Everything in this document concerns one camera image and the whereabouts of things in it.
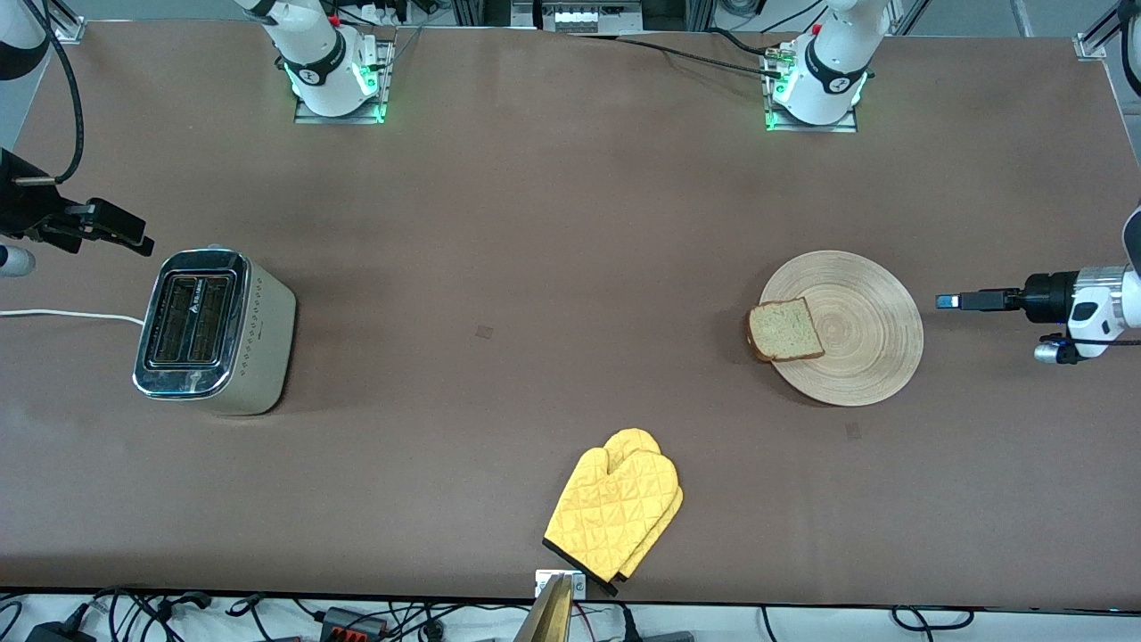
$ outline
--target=white cable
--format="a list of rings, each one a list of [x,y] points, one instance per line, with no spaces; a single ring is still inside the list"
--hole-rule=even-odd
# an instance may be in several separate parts
[[[98,311],[68,311],[66,309],[0,309],[0,316],[82,316],[84,318],[112,318],[130,320],[131,324],[144,326],[141,318],[124,314],[99,314]]]

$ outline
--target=round wooden board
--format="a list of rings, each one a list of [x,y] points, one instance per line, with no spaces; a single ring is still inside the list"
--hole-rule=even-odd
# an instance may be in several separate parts
[[[899,392],[923,356],[915,300],[890,271],[861,255],[808,252],[780,266],[761,302],[804,296],[824,357],[772,364],[793,388],[834,406],[868,406]]]

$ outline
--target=yellow oven mitt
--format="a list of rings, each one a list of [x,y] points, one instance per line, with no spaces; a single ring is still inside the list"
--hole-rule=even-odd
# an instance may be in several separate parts
[[[626,429],[624,431],[618,431],[614,433],[610,439],[606,440],[606,445],[602,447],[608,456],[607,470],[616,470],[630,455],[644,450],[647,453],[661,454],[662,449],[658,447],[657,441],[653,436],[647,433],[641,429]],[[646,538],[634,547],[633,553],[630,558],[618,568],[618,572],[614,576],[618,582],[625,582],[633,575],[634,569],[638,564],[646,558],[649,553],[650,547],[657,543],[657,538],[662,537],[662,533],[665,531],[665,527],[670,526],[673,521],[673,517],[678,514],[678,510],[681,509],[681,501],[683,499],[683,494],[681,493],[681,487],[678,487],[678,493],[673,496],[670,505],[666,507],[665,513],[662,519],[654,525],[654,528],[646,534]]]
[[[543,545],[615,595],[610,580],[669,511],[678,472],[657,453],[631,453],[613,471],[609,457],[591,448],[578,460]]]

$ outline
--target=silver toaster top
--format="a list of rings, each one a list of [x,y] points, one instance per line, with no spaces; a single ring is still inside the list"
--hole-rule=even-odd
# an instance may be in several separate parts
[[[135,385],[160,399],[221,390],[237,361],[249,287],[250,262],[234,250],[186,250],[167,259],[147,304]]]

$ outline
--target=tabletop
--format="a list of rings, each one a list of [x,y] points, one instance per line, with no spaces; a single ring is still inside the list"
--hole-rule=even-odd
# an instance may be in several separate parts
[[[222,243],[297,293],[294,348],[270,414],[220,418],[135,390],[133,326],[0,323],[0,585],[526,598],[578,456],[640,426],[686,502],[620,598],[1141,609],[1135,356],[1049,367],[1021,314],[934,309],[1125,259],[1141,176],[1068,41],[888,39],[830,135],[766,131],[755,76],[533,31],[424,30],[373,127],[293,124],[254,24],[68,51],[62,192],[156,251],[33,247],[0,306],[140,315],[167,255]],[[52,67],[17,153],[71,145]],[[882,404],[812,403],[744,342],[818,249],[919,304]]]

